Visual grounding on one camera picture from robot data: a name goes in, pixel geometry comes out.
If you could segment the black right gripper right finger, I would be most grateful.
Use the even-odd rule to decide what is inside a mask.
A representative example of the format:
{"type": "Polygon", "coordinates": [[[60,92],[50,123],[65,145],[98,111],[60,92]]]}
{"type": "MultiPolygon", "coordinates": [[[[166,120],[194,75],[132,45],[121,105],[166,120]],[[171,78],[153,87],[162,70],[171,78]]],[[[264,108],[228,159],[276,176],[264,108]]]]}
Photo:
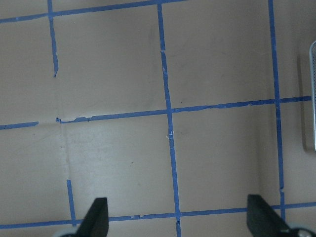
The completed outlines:
{"type": "Polygon", "coordinates": [[[253,237],[292,237],[291,228],[260,195],[247,196],[246,223],[253,237]]]}

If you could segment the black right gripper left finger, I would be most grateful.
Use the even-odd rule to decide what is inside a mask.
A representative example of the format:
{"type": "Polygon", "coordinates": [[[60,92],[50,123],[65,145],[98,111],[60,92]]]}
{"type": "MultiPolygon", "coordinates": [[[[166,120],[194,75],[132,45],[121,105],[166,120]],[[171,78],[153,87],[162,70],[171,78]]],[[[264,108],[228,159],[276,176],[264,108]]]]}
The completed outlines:
{"type": "Polygon", "coordinates": [[[109,231],[108,202],[106,197],[94,200],[75,237],[106,237],[109,231]]]}

